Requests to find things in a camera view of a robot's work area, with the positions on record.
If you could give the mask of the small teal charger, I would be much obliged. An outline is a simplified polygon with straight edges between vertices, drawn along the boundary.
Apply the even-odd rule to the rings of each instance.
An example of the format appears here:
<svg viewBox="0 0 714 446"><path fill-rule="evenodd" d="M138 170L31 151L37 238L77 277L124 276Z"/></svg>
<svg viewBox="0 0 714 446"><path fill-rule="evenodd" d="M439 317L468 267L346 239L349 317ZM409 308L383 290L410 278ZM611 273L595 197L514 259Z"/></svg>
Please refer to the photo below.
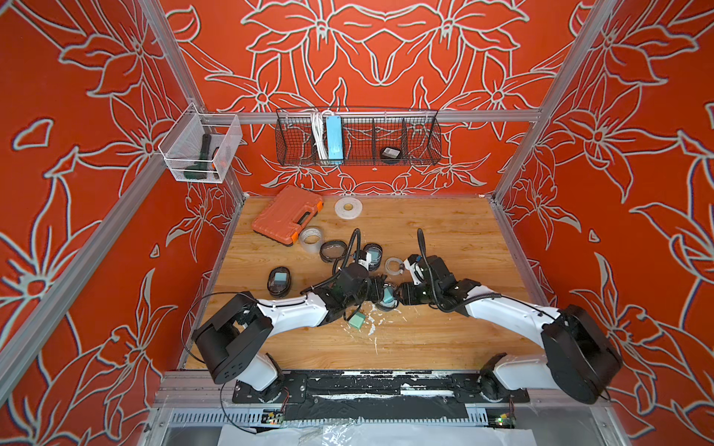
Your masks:
<svg viewBox="0 0 714 446"><path fill-rule="evenodd" d="M393 296L392 288L385 288L383 290L383 297L380 303L385 307L393 307L395 305L395 298Z"/></svg>

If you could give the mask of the teal charger cube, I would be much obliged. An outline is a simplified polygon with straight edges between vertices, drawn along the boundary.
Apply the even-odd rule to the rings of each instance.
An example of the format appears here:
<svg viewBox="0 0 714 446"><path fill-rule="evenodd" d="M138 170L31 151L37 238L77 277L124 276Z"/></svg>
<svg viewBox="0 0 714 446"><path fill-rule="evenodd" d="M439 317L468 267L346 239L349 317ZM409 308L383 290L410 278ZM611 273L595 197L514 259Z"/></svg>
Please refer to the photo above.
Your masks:
<svg viewBox="0 0 714 446"><path fill-rule="evenodd" d="M285 272L277 272L273 275L273 284L284 285L288 283L289 275Z"/></svg>

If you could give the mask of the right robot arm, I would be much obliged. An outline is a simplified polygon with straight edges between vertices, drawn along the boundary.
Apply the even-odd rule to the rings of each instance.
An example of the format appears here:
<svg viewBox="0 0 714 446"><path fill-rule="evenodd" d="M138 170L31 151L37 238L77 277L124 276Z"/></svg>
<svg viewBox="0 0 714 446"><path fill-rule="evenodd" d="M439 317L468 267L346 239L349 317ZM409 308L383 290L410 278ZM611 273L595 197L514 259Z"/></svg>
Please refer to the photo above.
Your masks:
<svg viewBox="0 0 714 446"><path fill-rule="evenodd" d="M609 397L623 366L621 355L583 308L554 308L502 295L480 282L457 280L440 256L430 256L423 232L419 252L405 260L411 282L400 286L405 306L428 305L444 313L489 321L540 348L539 354L498 353L479 371L477 390L500 403L516 390L561 390L584 404Z"/></svg>

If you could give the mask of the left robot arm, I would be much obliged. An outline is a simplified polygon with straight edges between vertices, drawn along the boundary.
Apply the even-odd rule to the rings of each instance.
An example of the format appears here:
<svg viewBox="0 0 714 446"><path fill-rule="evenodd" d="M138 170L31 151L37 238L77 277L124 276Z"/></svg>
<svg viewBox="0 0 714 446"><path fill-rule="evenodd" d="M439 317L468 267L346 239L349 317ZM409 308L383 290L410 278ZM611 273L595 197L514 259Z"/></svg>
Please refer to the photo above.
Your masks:
<svg viewBox="0 0 714 446"><path fill-rule="evenodd" d="M368 269L370 261L370 253L362 248L361 231L355 229L333 275L306 288L299 297L280 301L236 293L191 335L213 382L222 386L236 381L267 399L274 398L283 390L284 374L261 351L265 342L293 330L345 320L350 310L358 311L364 302L379 301L379 287Z"/></svg>

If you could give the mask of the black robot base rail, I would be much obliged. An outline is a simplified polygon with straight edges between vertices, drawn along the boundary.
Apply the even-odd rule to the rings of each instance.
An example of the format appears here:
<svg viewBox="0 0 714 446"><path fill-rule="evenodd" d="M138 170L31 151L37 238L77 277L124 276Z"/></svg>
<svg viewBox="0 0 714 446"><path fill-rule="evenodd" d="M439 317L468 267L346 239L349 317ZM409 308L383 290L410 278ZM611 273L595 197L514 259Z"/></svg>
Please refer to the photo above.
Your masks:
<svg viewBox="0 0 714 446"><path fill-rule="evenodd" d="M525 390L498 390L477 372L287 372L268 398L237 383L234 404L258 404L286 425L329 422L466 424L495 426L498 412L529 403Z"/></svg>

